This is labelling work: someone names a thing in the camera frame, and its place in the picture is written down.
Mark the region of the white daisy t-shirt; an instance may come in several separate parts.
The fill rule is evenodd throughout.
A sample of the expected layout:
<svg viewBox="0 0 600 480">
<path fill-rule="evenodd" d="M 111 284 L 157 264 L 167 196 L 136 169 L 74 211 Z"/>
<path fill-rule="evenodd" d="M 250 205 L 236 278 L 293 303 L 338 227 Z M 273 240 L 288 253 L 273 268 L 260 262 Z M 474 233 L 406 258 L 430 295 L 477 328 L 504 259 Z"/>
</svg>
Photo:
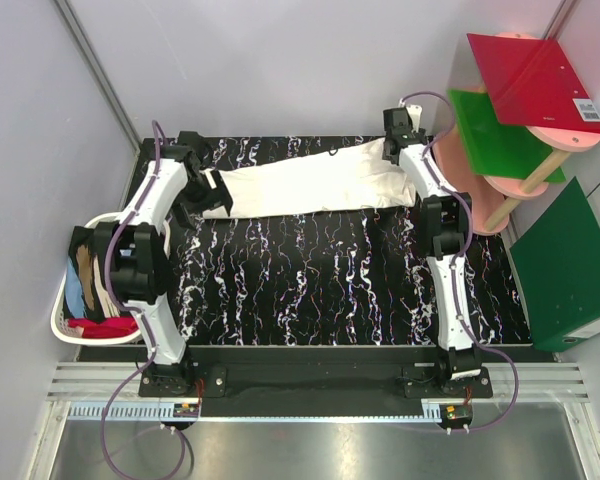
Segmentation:
<svg viewBox="0 0 600 480">
<path fill-rule="evenodd" d="M 317 212 L 412 207 L 416 189 L 400 167 L 382 158 L 382 139 L 271 164 L 224 171 L 233 199 L 205 219 L 254 219 Z"/>
</svg>

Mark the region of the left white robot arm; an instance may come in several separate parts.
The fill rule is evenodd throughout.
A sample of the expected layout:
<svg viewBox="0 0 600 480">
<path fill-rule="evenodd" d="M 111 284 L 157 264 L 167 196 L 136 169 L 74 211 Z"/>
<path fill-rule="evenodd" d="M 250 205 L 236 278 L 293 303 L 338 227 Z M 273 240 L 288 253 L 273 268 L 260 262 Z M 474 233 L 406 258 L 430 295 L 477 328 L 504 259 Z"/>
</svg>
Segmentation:
<svg viewBox="0 0 600 480">
<path fill-rule="evenodd" d="M 167 291 L 171 275 L 164 251 L 164 223 L 182 227 L 194 214 L 229 213 L 233 199 L 221 174 L 211 169 L 213 150 L 197 132 L 175 142 L 154 129 L 154 152 L 138 190 L 117 216 L 94 228 L 102 281 L 113 303 L 135 320 L 147 347 L 144 381 L 176 396 L 195 386 L 196 372 L 178 333 Z"/>
</svg>

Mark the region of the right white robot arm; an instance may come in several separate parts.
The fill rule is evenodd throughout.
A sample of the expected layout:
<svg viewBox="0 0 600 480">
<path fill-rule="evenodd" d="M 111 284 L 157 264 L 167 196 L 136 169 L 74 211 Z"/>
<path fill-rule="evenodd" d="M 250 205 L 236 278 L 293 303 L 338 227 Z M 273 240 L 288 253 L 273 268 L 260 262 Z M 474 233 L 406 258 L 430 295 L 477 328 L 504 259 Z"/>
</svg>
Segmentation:
<svg viewBox="0 0 600 480">
<path fill-rule="evenodd" d="M 481 373 L 470 328 L 466 293 L 466 251 L 471 243 L 471 199 L 444 178 L 430 148 L 408 125 L 385 128 L 383 158 L 403 169 L 419 197 L 418 247 L 431 272 L 438 312 L 434 384 L 456 396 Z"/>
</svg>

